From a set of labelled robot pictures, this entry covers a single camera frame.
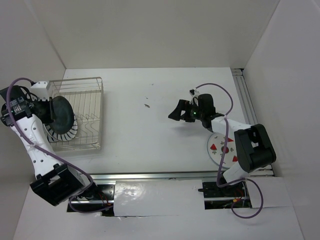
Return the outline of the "dark blue glazed plate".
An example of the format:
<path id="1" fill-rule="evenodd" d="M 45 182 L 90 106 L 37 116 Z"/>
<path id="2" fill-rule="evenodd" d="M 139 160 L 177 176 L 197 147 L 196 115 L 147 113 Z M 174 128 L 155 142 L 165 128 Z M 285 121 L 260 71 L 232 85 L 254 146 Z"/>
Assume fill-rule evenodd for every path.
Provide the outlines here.
<path id="1" fill-rule="evenodd" d="M 74 112 L 69 101 L 63 96 L 52 99 L 54 120 L 50 128 L 58 135 L 66 134 L 74 125 Z"/>

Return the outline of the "blue striped plate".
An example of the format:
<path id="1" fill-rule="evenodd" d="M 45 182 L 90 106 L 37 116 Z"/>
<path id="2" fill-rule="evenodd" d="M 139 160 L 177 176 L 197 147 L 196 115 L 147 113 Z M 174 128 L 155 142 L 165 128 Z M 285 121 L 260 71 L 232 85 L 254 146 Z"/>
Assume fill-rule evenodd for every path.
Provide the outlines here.
<path id="1" fill-rule="evenodd" d="M 77 118 L 74 115 L 73 125 L 67 133 L 58 134 L 58 133 L 54 132 L 54 130 L 49 125 L 44 125 L 44 129 L 46 131 L 46 137 L 47 137 L 47 134 L 50 134 L 51 136 L 53 136 L 54 138 L 59 140 L 59 142 L 69 142 L 69 141 L 73 140 L 78 133 Z"/>
<path id="2" fill-rule="evenodd" d="M 49 143 L 57 143 L 59 142 L 58 139 L 54 138 L 52 135 L 50 135 L 49 133 L 47 134 L 47 140 Z"/>

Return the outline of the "strawberry pattern plate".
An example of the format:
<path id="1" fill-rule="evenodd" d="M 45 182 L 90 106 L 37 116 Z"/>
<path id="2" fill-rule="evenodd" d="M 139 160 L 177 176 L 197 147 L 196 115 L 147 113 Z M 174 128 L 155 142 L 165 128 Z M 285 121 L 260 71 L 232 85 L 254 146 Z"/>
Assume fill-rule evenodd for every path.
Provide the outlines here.
<path id="1" fill-rule="evenodd" d="M 225 136 L 220 133 L 213 133 L 207 140 L 207 152 L 211 160 L 220 165 L 223 150 L 225 146 Z M 238 161 L 236 143 L 233 139 L 228 138 L 225 157 L 223 159 L 222 169 L 229 169 Z"/>

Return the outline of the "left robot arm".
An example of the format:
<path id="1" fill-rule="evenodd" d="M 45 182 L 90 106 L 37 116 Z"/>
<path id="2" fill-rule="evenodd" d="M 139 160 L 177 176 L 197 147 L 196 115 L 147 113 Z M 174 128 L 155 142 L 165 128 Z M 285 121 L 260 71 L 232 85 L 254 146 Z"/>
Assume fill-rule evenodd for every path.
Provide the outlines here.
<path id="1" fill-rule="evenodd" d="M 33 87 L 42 96 L 19 85 L 0 91 L 5 100 L 0 119 L 18 135 L 32 161 L 32 191 L 53 206 L 67 199 L 99 198 L 101 191 L 93 180 L 85 183 L 84 172 L 58 157 L 51 146 L 54 138 L 69 141 L 76 136 L 78 123 L 72 106 L 63 96 L 48 96 L 40 82 Z"/>

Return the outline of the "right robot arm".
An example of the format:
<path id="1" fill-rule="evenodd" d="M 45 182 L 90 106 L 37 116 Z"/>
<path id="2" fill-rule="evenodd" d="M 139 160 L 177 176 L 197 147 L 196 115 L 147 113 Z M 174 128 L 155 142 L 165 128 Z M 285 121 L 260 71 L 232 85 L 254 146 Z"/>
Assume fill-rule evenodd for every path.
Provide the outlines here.
<path id="1" fill-rule="evenodd" d="M 168 118 L 187 123 L 200 121 L 206 130 L 224 136 L 216 185 L 220 194 L 230 196 L 236 189 L 235 184 L 245 181 L 255 170 L 276 161 L 275 150 L 262 124 L 250 125 L 229 120 L 226 114 L 216 111 L 211 94 L 199 94 L 192 89 L 190 95 L 191 100 L 178 101 Z M 222 172 L 228 143 L 235 144 L 237 161 L 228 170 Z"/>

